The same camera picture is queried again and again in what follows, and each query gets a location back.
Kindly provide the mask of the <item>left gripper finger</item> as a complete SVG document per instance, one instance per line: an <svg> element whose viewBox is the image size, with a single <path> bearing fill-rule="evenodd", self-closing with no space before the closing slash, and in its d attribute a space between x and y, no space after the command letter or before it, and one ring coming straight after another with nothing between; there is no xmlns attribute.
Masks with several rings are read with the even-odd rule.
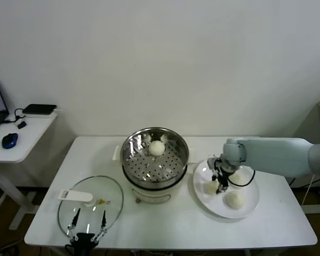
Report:
<svg viewBox="0 0 320 256"><path fill-rule="evenodd" d="M104 211L102 220L101 220L100 231L95 235L95 238L94 238L95 242L98 242L107 232L106 225L107 225L106 211Z"/></svg>
<svg viewBox="0 0 320 256"><path fill-rule="evenodd" d="M74 230L77 226L79 215L80 215L81 210L77 209L77 212L70 212L66 215L67 217L67 235L70 238L70 240L74 239Z"/></svg>

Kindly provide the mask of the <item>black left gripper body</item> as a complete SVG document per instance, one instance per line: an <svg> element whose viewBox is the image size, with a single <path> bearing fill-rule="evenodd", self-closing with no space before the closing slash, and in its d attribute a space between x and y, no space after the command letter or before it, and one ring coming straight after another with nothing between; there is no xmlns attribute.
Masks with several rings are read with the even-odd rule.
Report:
<svg viewBox="0 0 320 256"><path fill-rule="evenodd" d="M70 239L73 248L94 248L96 247L95 234L93 233L77 233Z"/></svg>

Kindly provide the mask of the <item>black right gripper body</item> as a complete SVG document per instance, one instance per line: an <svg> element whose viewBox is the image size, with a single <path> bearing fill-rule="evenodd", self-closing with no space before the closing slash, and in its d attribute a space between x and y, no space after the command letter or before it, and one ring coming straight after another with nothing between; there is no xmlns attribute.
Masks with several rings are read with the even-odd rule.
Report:
<svg viewBox="0 0 320 256"><path fill-rule="evenodd" d="M218 167L217 168L217 179L219 181L219 184L222 186L228 186L228 177L229 177L229 173L224 171L222 168Z"/></svg>

